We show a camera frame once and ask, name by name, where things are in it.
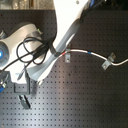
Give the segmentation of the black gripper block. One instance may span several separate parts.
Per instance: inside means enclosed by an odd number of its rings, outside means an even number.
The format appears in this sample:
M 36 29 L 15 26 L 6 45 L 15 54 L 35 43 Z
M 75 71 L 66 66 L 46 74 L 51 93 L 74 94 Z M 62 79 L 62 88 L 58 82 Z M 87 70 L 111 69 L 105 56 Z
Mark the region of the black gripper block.
M 15 94 L 30 94 L 34 85 L 33 80 L 28 80 L 26 84 L 14 84 Z M 24 109 L 30 108 L 30 103 L 25 95 L 18 96 L 19 101 Z

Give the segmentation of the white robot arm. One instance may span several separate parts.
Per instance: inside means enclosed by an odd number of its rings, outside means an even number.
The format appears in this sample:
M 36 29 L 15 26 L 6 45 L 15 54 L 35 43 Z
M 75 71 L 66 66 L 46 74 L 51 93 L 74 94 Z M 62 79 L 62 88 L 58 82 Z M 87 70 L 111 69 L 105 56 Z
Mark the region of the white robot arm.
M 83 10 L 89 11 L 94 4 L 93 0 L 53 1 L 57 23 L 53 37 L 43 41 L 33 23 L 23 22 L 0 39 L 0 92 L 9 80 L 28 85 L 29 79 L 46 78 L 78 31 Z

